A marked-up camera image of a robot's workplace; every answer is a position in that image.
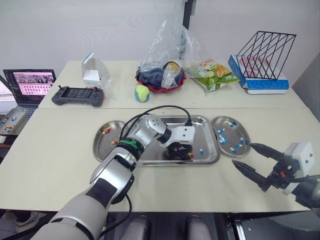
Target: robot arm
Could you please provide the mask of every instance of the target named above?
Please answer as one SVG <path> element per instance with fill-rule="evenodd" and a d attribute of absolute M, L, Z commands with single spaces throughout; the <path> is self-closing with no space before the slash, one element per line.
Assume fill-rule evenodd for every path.
<path fill-rule="evenodd" d="M 266 192 L 271 186 L 283 189 L 285 195 L 293 194 L 295 201 L 312 209 L 319 215 L 320 181 L 318 175 L 307 176 L 315 159 L 311 143 L 292 143 L 285 153 L 260 143 L 249 144 L 259 154 L 277 161 L 268 177 L 240 161 L 232 160 L 234 166 L 247 178 L 258 184 Z"/>
<path fill-rule="evenodd" d="M 193 126 L 168 129 L 154 114 L 143 117 L 94 170 L 89 188 L 72 198 L 32 239 L 97 240 L 110 205 L 124 199 L 134 182 L 137 161 L 151 141 L 156 138 L 163 147 L 174 142 L 192 144 L 195 131 Z"/>

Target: round metal dish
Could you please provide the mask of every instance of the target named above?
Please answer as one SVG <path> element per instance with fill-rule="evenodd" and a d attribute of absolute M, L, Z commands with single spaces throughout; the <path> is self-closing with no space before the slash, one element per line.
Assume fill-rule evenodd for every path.
<path fill-rule="evenodd" d="M 112 141 L 119 141 L 120 133 L 125 123 L 123 121 L 109 121 L 103 124 L 95 134 L 93 140 L 93 155 L 94 157 L 102 162 L 110 151 L 116 146 L 112 144 Z M 104 131 L 110 128 L 110 132 L 107 134 L 102 134 Z"/>
<path fill-rule="evenodd" d="M 251 142 L 250 137 L 245 127 L 239 121 L 229 116 L 217 116 L 212 120 L 212 127 L 222 154 L 231 158 L 241 158 L 249 153 L 251 148 L 249 146 Z M 219 142 L 219 135 L 228 139 L 225 144 Z M 241 143 L 240 138 L 243 138 L 245 143 Z M 242 147 L 236 147 L 236 144 L 241 144 Z"/>

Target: stainless steel tray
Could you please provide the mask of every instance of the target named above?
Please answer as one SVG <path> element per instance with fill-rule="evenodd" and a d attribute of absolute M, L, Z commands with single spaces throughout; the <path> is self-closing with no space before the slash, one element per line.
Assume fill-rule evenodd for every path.
<path fill-rule="evenodd" d="M 0 134 L 1 135 L 9 135 L 11 134 L 15 127 L 19 125 L 22 119 L 25 117 L 28 111 L 23 108 L 13 108 L 10 112 L 5 115 L 5 117 L 0 122 Z M 10 132 L 6 132 L 5 128 L 10 127 Z"/>
<path fill-rule="evenodd" d="M 245 127 L 239 121 L 229 116 L 217 116 L 212 120 L 212 127 L 222 154 L 231 158 L 241 158 L 249 153 L 251 148 L 249 145 L 250 137 Z M 219 142 L 219 135 L 227 138 L 225 144 Z M 236 147 L 236 144 L 241 144 L 242 147 Z M 230 148 L 236 149 L 237 152 L 232 152 Z"/>
<path fill-rule="evenodd" d="M 121 129 L 124 125 L 125 123 L 123 121 L 115 120 L 109 121 L 99 127 L 95 134 L 92 146 L 93 155 L 98 161 L 102 162 L 116 146 L 115 144 L 112 144 L 112 141 L 119 141 Z M 110 132 L 103 134 L 107 128 L 110 128 Z"/>
<path fill-rule="evenodd" d="M 187 121 L 186 116 L 160 116 L 161 120 L 168 125 L 168 128 L 184 126 Z M 167 160 L 165 148 L 159 145 L 156 139 L 153 139 L 146 151 L 141 155 L 138 166 L 172 166 L 172 165 L 205 165 L 214 164 L 220 158 L 220 151 L 217 140 L 214 137 L 214 131 L 210 121 L 204 116 L 192 115 L 193 126 L 195 127 L 195 136 L 193 141 L 194 158 L 190 161 L 185 160 Z"/>

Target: metal file holder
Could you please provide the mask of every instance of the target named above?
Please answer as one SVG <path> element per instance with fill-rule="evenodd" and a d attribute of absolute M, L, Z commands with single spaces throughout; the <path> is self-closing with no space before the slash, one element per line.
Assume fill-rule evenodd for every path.
<path fill-rule="evenodd" d="M 296 34 L 257 31 L 236 55 L 245 78 L 278 80 Z"/>

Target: laptop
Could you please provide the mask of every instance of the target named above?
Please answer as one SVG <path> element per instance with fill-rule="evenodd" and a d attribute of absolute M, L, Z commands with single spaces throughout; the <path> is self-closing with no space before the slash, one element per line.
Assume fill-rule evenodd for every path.
<path fill-rule="evenodd" d="M 3 73 L 18 105 L 17 108 L 27 110 L 27 119 L 38 108 L 56 81 L 52 69 L 5 69 Z"/>

